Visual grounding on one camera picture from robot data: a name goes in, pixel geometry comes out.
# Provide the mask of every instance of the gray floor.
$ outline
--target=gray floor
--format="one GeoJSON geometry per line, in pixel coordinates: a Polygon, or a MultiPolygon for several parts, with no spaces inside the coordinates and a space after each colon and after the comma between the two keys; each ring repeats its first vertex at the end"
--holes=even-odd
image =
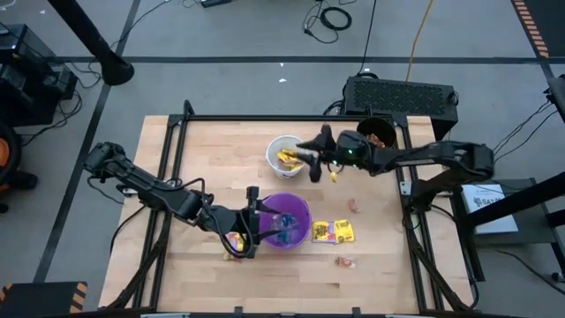
{"type": "MultiPolygon", "coordinates": [[[[122,32],[132,0],[79,1],[108,42],[122,32]]],[[[142,0],[138,14],[160,3],[142,0]]],[[[356,56],[363,54],[372,3],[346,7],[351,29],[339,41],[323,45],[300,29],[306,0],[238,0],[232,4],[186,10],[170,1],[132,30],[126,56],[356,56]]],[[[425,1],[380,0],[369,46],[373,57],[407,57],[425,1]]],[[[4,23],[27,23],[59,56],[88,56],[46,0],[18,2],[0,11],[4,23]]],[[[322,28],[314,32],[333,36],[322,28]]],[[[418,57],[535,57],[510,1],[437,0],[422,32],[418,57]]],[[[146,115],[178,113],[189,99],[199,114],[320,114],[340,97],[347,76],[359,64],[135,64],[132,81],[111,88],[94,142],[111,140],[134,155],[146,115]]],[[[406,64],[367,64],[383,79],[403,80],[406,64]]],[[[552,65],[556,75],[564,65],[552,65]]],[[[90,83],[90,75],[81,75],[90,83]]],[[[546,78],[535,64],[415,64],[411,80],[453,85],[461,96],[459,123],[452,140],[484,142],[493,147],[545,100],[546,78]]],[[[41,183],[29,193],[6,198],[11,213],[0,216],[0,284],[30,282],[57,216],[79,148],[98,101],[102,84],[80,90],[83,110],[61,129],[46,132],[25,148],[22,168],[41,183]]],[[[527,137],[543,117],[532,120],[508,149],[527,137]]],[[[34,131],[38,127],[27,128],[34,131]]],[[[497,178],[535,177],[562,170],[565,146],[555,136],[565,127],[557,116],[523,148],[501,160],[497,178]]],[[[82,176],[48,281],[86,280],[87,308],[94,309],[108,266],[109,240],[120,206],[88,188],[82,176]]],[[[552,201],[550,210],[562,208],[552,201]]],[[[557,270],[548,246],[508,247],[543,273],[557,270]]],[[[479,284],[478,308],[492,314],[555,317],[562,315],[561,295],[541,283],[506,255],[481,250],[486,282],[479,284]]]]}

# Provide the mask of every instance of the metal stand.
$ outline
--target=metal stand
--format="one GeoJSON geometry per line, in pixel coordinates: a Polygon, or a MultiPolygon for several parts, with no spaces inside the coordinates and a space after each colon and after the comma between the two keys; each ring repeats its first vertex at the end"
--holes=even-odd
{"type": "MultiPolygon", "coordinates": [[[[480,267],[475,244],[536,243],[551,245],[561,270],[559,273],[553,273],[552,277],[557,281],[565,280],[565,248],[555,230],[557,226],[565,224],[565,210],[548,213],[545,205],[543,205],[544,202],[565,194],[564,182],[565,172],[538,184],[532,179],[523,190],[511,192],[512,194],[505,199],[485,206],[472,214],[464,212],[466,208],[461,202],[462,198],[456,200],[458,201],[456,203],[457,210],[459,210],[457,220],[460,239],[471,261],[473,273],[479,281],[484,281],[485,278],[480,267]],[[518,226],[518,232],[475,237],[474,229],[476,226],[513,214],[516,214],[514,218],[518,226]]],[[[501,183],[501,186],[503,191],[507,193],[506,186],[503,183],[501,183]]]]}
{"type": "Polygon", "coordinates": [[[132,79],[133,66],[111,50],[76,0],[49,0],[49,3],[100,62],[106,84],[115,86],[132,79]]]}
{"type": "Polygon", "coordinates": [[[462,226],[467,229],[474,229],[477,225],[489,223],[504,216],[511,216],[526,208],[557,198],[565,194],[565,186],[563,185],[565,185],[565,172],[465,216],[461,220],[462,226]]]}

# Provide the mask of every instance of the white paper cup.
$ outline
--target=white paper cup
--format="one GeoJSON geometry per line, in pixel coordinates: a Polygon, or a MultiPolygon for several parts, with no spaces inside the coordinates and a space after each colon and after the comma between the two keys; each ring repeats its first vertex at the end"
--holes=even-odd
{"type": "Polygon", "coordinates": [[[284,135],[274,139],[270,144],[268,144],[265,157],[267,158],[268,164],[271,168],[273,168],[275,174],[280,178],[292,178],[296,176],[302,170],[304,165],[302,165],[299,169],[288,171],[279,164],[279,159],[276,154],[283,149],[298,150],[297,144],[301,142],[302,140],[299,137],[284,135]]]}

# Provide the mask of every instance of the wooden tabletop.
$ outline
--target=wooden tabletop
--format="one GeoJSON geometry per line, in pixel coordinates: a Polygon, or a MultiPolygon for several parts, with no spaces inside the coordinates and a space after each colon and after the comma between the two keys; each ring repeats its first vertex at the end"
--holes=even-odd
{"type": "MultiPolygon", "coordinates": [[[[433,141],[429,117],[410,117],[409,123],[414,147],[433,141]]],[[[154,174],[159,167],[166,124],[167,117],[146,117],[139,138],[135,163],[154,174]]],[[[308,202],[314,221],[349,219],[356,241],[328,245],[308,239],[289,251],[276,250],[263,242],[255,259],[238,263],[223,260],[224,249],[217,234],[173,219],[159,311],[233,312],[234,307],[242,306],[246,313],[350,313],[352,307],[361,307],[366,314],[418,312],[395,173],[371,178],[366,171],[345,169],[334,184],[324,171],[321,181],[314,184],[306,170],[293,179],[280,179],[266,162],[265,150],[271,140],[283,134],[309,140],[322,124],[190,122],[180,177],[184,181],[204,178],[207,192],[215,195],[215,204],[229,208],[245,205],[247,186],[258,186],[260,197],[296,193],[308,202]],[[352,214],[347,209],[348,199],[355,199],[361,213],[352,214]],[[338,268],[334,264],[336,256],[354,259],[357,267],[338,268]]],[[[356,122],[330,124],[335,137],[357,126],[356,122]]],[[[176,139],[172,142],[169,173],[176,139]]],[[[420,178],[439,172],[439,166],[418,167],[420,178]]],[[[448,199],[436,198],[434,203],[451,210],[448,199]]],[[[121,221],[139,207],[137,199],[127,199],[121,221]]],[[[109,304],[137,270],[148,215],[133,219],[117,237],[101,306],[109,304]]],[[[439,271],[462,301],[470,304],[471,289],[456,227],[433,211],[428,212],[427,219],[439,271]]],[[[150,270],[147,275],[144,304],[148,303],[153,274],[150,270]]],[[[424,280],[429,287],[427,276],[424,280]]],[[[426,297],[432,307],[429,290],[426,297]]]]}

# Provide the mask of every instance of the yellow snack package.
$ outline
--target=yellow snack package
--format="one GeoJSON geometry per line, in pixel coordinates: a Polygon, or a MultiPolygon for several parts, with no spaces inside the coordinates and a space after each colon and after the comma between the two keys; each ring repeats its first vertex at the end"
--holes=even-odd
{"type": "Polygon", "coordinates": [[[340,244],[353,242],[355,234],[348,220],[316,221],[312,225],[312,242],[340,244]]]}
{"type": "Polygon", "coordinates": [[[353,233],[351,222],[348,220],[335,221],[335,239],[336,244],[353,242],[355,240],[355,234],[353,233]]]}

